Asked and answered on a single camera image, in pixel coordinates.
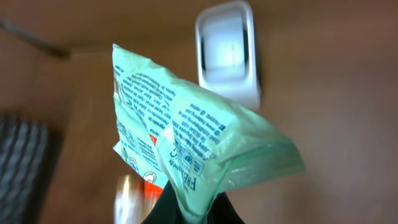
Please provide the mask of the grey plastic shopping basket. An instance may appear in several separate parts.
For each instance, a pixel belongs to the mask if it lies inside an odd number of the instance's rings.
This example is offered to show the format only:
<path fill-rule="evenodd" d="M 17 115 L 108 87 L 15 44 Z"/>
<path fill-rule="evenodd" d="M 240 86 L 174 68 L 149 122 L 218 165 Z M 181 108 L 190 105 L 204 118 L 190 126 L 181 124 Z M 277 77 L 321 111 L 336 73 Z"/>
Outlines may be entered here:
<path fill-rule="evenodd" d="M 1 223 L 37 223 L 62 143 L 45 123 L 1 113 Z"/>

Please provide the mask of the long orange snack package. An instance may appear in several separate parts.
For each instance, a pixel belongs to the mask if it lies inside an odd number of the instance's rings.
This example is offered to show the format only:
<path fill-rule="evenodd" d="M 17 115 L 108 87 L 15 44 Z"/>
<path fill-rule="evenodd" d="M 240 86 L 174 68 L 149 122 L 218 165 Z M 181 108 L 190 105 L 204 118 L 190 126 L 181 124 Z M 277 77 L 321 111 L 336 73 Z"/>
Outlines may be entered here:
<path fill-rule="evenodd" d="M 114 224 L 140 224 L 150 214 L 163 189 L 133 175 L 122 176 L 116 186 Z"/>

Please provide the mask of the teal snack packet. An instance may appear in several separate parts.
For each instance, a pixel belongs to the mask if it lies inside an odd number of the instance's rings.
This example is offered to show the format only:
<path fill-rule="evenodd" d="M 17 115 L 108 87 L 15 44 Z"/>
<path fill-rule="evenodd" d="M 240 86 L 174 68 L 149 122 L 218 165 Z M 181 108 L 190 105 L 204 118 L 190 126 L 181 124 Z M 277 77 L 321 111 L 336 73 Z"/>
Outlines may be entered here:
<path fill-rule="evenodd" d="M 251 110 L 113 45 L 114 150 L 143 179 L 170 184 L 188 223 L 217 195 L 301 172 L 295 144 Z"/>

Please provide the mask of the white barcode scanner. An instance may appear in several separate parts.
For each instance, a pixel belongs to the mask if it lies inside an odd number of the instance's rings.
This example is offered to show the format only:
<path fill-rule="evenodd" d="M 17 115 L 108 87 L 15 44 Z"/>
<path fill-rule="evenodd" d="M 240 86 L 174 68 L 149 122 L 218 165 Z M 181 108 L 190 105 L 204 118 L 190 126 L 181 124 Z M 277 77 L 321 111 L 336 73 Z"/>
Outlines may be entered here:
<path fill-rule="evenodd" d="M 246 1 L 202 11 L 195 23 L 199 85 L 246 108 L 261 107 L 254 19 Z"/>

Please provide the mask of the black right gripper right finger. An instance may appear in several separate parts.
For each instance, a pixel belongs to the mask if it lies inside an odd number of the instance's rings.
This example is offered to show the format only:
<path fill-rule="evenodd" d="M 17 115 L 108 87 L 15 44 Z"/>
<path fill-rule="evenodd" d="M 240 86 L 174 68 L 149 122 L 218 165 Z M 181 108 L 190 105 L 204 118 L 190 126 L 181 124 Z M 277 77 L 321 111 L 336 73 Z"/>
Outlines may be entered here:
<path fill-rule="evenodd" d="M 215 198 L 206 220 L 207 224 L 244 224 L 226 193 Z"/>

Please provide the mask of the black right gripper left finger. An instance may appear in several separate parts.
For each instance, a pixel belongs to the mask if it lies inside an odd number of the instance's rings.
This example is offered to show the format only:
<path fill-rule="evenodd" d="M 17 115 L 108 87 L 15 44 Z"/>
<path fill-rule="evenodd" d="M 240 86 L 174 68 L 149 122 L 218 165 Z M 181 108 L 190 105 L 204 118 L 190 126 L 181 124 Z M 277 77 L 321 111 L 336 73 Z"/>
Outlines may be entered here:
<path fill-rule="evenodd" d="M 177 196 L 170 182 L 167 182 L 152 211 L 142 224 L 184 224 Z"/>

